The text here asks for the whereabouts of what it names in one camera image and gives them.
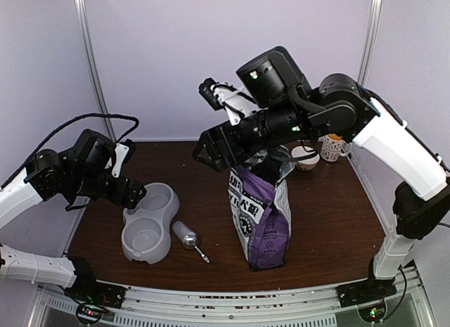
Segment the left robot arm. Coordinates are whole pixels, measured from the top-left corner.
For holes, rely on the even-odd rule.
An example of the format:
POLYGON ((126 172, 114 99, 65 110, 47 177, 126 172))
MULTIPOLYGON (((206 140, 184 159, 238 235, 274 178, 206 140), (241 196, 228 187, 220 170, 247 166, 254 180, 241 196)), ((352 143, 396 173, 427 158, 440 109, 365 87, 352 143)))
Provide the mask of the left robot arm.
MULTIPOLYGON (((77 197, 134 209, 146 195, 141 181, 122 176, 122 166, 134 151, 132 141, 115 143, 85 129, 74 146, 60 153, 44 149, 33 153, 18 173, 1 187, 1 225, 6 226, 26 210, 61 195, 67 211, 77 197)), ((47 257, 1 245, 1 278, 49 283, 74 289, 87 302, 101 296, 89 264, 81 257, 47 257)))

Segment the left aluminium corner post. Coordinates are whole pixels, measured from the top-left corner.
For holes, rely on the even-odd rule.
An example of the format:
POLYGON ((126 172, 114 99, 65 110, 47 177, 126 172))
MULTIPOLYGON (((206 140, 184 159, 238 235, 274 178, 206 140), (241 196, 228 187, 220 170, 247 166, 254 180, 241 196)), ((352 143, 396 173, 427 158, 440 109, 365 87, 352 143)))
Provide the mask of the left aluminium corner post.
POLYGON ((103 87, 101 85, 101 78, 96 63, 94 45, 92 42, 91 30, 89 27, 89 17, 86 9, 86 0, 74 0, 74 2, 75 2, 75 11, 77 14, 79 28, 84 45, 84 52, 87 61, 89 79, 91 81, 91 85, 94 90, 94 98, 98 107, 98 111, 101 114, 107 115, 109 113, 109 110, 105 102, 103 87))

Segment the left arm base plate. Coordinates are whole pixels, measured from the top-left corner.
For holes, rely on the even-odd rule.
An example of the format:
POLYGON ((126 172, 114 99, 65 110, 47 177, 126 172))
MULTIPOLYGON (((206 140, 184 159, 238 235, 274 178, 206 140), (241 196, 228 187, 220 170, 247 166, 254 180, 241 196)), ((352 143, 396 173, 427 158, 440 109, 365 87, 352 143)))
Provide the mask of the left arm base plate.
POLYGON ((126 291, 122 286, 98 281, 93 273, 78 274, 73 285, 65 288, 76 300, 115 309, 122 307, 126 291))

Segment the metal food scoop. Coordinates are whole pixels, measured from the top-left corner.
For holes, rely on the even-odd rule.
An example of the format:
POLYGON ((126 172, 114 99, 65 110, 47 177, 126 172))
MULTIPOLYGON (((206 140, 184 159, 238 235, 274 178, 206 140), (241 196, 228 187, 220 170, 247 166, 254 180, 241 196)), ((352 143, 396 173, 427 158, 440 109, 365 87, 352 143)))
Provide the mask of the metal food scoop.
POLYGON ((172 224, 172 230, 185 249, 195 250, 207 264, 210 263, 209 257, 200 249, 199 235, 191 227, 176 221, 172 224))

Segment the right aluminium corner post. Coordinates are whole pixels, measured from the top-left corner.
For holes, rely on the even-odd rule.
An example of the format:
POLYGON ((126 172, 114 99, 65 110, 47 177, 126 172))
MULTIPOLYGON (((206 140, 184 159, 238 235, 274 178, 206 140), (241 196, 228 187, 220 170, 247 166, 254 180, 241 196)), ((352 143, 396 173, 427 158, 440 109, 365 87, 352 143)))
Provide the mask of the right aluminium corner post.
POLYGON ((366 36, 357 77, 357 82, 362 86, 366 84, 373 52, 375 50, 375 43, 378 37, 383 9, 382 4, 383 0, 371 0, 368 23, 366 26, 366 36))

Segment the white ceramic bowl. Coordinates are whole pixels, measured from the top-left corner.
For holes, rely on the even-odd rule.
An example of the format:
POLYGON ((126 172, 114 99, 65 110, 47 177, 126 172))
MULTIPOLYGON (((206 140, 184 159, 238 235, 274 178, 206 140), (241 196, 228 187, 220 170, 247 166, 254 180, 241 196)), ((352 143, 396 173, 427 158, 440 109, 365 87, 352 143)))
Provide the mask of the white ceramic bowl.
POLYGON ((293 158, 297 159, 296 168, 300 171, 310 171, 320 160, 319 153, 309 146, 296 146, 291 150, 293 158))

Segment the grey double pet bowl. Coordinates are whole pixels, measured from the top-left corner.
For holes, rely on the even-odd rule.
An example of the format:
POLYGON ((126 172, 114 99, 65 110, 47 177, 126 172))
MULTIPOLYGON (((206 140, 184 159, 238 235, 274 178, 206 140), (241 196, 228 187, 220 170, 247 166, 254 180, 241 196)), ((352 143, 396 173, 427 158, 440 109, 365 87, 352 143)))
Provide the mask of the grey double pet bowl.
POLYGON ((172 244, 170 224, 179 211, 179 197, 164 183, 145 185, 146 196, 135 209, 123 211, 122 252, 129 261, 155 264, 172 244))

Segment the patterned mug yellow inside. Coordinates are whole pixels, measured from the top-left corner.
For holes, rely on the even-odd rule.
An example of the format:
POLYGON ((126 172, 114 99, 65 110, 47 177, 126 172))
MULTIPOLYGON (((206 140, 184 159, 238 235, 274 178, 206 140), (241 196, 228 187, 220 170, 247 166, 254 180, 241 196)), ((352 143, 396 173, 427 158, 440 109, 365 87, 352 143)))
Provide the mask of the patterned mug yellow inside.
POLYGON ((337 162, 340 158, 348 156, 351 148, 352 145, 342 137, 337 134, 328 134, 323 138, 319 155, 326 162, 337 162))

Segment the purple puppy food bag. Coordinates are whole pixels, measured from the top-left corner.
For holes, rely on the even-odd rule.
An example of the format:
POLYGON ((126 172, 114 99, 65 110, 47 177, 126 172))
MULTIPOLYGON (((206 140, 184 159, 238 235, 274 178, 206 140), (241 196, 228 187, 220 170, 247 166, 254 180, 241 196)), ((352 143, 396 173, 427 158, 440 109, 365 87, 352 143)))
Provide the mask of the purple puppy food bag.
POLYGON ((253 271, 285 264, 292 221, 286 178, 295 168, 289 158, 284 146, 261 150, 229 172, 231 217, 253 271))

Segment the aluminium front rail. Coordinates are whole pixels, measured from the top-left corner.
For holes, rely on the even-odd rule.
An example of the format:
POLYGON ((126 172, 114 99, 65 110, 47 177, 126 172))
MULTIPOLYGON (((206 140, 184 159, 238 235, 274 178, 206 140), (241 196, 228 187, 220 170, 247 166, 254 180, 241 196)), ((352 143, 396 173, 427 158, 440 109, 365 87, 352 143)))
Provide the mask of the aluminium front rail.
POLYGON ((386 308, 379 326, 436 326, 415 266, 394 282, 384 300, 343 307, 335 284, 257 292, 188 292, 129 286, 120 308, 97 326, 371 326, 371 308, 386 308))

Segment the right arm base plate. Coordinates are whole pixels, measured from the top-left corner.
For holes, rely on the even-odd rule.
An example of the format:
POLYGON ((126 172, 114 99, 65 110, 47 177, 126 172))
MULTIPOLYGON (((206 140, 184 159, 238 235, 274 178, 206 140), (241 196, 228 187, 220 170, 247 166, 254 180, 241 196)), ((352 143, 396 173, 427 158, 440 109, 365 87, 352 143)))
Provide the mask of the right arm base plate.
POLYGON ((342 308, 381 300, 397 293, 393 279, 382 281, 367 278, 340 285, 335 290, 342 308))

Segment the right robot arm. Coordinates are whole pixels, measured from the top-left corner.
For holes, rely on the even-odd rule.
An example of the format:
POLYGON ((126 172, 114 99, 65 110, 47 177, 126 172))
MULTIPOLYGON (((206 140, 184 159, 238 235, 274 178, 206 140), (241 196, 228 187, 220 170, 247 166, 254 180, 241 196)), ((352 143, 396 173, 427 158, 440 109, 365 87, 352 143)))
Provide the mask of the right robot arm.
POLYGON ((205 130, 193 158, 223 172, 255 153, 334 134, 373 154, 401 177, 397 225, 369 264, 368 278, 337 288, 343 300, 374 300, 395 292, 395 276, 413 244, 449 211, 449 168, 391 107, 351 77, 328 75, 312 88, 287 49, 276 46, 237 69, 242 89, 206 79, 200 95, 228 120, 205 130))

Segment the aluminium corner post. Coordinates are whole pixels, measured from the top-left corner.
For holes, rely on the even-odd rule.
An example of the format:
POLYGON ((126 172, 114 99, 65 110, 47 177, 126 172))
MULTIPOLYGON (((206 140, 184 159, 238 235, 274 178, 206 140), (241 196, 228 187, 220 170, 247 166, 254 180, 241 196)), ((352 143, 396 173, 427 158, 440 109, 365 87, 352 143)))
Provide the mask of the aluminium corner post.
POLYGON ((74 2, 75 2, 75 11, 77 14, 79 28, 84 45, 84 52, 87 61, 89 79, 91 81, 91 85, 94 90, 94 98, 98 107, 98 111, 101 114, 107 115, 109 113, 109 110, 105 102, 103 87, 101 85, 101 78, 96 63, 94 45, 92 42, 91 30, 89 27, 89 17, 86 9, 86 0, 74 0, 74 2))
POLYGON ((378 37, 383 9, 382 4, 383 0, 371 0, 368 23, 366 26, 366 36, 357 77, 357 82, 362 86, 366 84, 373 52, 375 50, 375 43, 378 37))

